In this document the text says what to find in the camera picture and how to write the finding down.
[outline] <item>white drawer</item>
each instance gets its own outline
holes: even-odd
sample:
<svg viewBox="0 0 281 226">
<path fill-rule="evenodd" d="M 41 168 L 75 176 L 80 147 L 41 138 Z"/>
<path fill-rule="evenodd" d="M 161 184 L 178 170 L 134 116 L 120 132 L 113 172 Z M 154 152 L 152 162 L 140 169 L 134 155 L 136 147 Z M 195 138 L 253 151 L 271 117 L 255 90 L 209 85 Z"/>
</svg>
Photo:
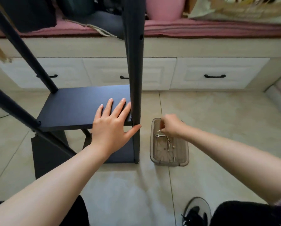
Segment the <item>white drawer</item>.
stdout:
<svg viewBox="0 0 281 226">
<path fill-rule="evenodd" d="M 125 85 L 128 67 L 126 58 L 83 58 L 85 68 L 94 86 Z M 176 58 L 144 58 L 143 90 L 170 89 Z"/>
<path fill-rule="evenodd" d="M 82 58 L 37 58 L 41 66 L 58 88 L 90 86 L 91 82 Z M 0 61 L 0 68 L 22 88 L 46 88 L 23 58 L 14 58 L 12 63 Z"/>
<path fill-rule="evenodd" d="M 177 58 L 171 89 L 243 89 L 270 58 Z"/>
</svg>

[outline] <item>shoe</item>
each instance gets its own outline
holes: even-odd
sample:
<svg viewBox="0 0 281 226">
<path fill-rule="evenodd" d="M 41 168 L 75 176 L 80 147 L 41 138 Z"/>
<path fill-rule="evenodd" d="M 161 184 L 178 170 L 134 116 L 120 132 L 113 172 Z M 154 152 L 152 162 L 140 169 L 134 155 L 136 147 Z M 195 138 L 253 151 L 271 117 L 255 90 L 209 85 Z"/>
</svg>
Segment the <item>shoe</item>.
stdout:
<svg viewBox="0 0 281 226">
<path fill-rule="evenodd" d="M 211 211 L 208 203 L 201 197 L 192 198 L 182 215 L 182 226 L 208 226 Z"/>
</svg>

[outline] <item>black drawer handle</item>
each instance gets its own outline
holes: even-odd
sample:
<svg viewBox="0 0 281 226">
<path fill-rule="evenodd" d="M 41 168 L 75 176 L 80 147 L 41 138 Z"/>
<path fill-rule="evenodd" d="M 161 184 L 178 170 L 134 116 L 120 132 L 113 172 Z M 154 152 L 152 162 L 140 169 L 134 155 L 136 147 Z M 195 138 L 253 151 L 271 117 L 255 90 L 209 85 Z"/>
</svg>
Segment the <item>black drawer handle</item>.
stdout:
<svg viewBox="0 0 281 226">
<path fill-rule="evenodd" d="M 54 74 L 53 76 L 49 76 L 50 78 L 56 78 L 56 77 L 58 77 L 58 75 L 57 74 Z"/>
<path fill-rule="evenodd" d="M 120 79 L 129 79 L 129 78 L 125 78 L 124 76 L 121 75 L 121 76 L 120 76 Z"/>
<path fill-rule="evenodd" d="M 222 74 L 221 76 L 209 76 L 208 74 L 205 74 L 204 77 L 205 77 L 205 78 L 225 78 L 226 75 L 225 75 L 225 74 Z"/>
</svg>

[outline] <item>pink bin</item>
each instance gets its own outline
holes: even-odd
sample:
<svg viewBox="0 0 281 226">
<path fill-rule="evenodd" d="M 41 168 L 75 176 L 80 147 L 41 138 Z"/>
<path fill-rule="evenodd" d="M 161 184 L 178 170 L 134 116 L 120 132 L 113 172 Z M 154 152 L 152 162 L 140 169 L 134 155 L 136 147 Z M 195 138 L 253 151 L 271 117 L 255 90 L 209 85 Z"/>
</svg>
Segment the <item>pink bin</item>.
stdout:
<svg viewBox="0 0 281 226">
<path fill-rule="evenodd" d="M 146 0 L 150 20 L 174 21 L 181 18 L 185 0 Z"/>
</svg>

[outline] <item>hand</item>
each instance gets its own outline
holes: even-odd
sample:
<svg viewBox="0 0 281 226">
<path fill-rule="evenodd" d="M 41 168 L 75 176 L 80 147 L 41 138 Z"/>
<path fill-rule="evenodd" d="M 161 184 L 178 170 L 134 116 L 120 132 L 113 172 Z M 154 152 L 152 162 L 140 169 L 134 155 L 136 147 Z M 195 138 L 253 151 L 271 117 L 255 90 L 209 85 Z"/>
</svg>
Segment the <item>hand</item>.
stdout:
<svg viewBox="0 0 281 226">
<path fill-rule="evenodd" d="M 180 137 L 181 127 L 186 126 L 176 114 L 165 114 L 160 121 L 160 130 L 162 133 L 172 137 Z"/>
<path fill-rule="evenodd" d="M 92 126 L 92 141 L 91 145 L 95 148 L 102 149 L 109 157 L 113 152 L 116 152 L 124 146 L 128 140 L 141 128 L 141 125 L 135 125 L 128 132 L 123 131 L 124 122 L 130 112 L 131 103 L 123 109 L 126 99 L 123 98 L 120 103 L 111 112 L 113 99 L 110 98 L 106 108 L 101 116 L 103 104 L 97 110 Z"/>
</svg>

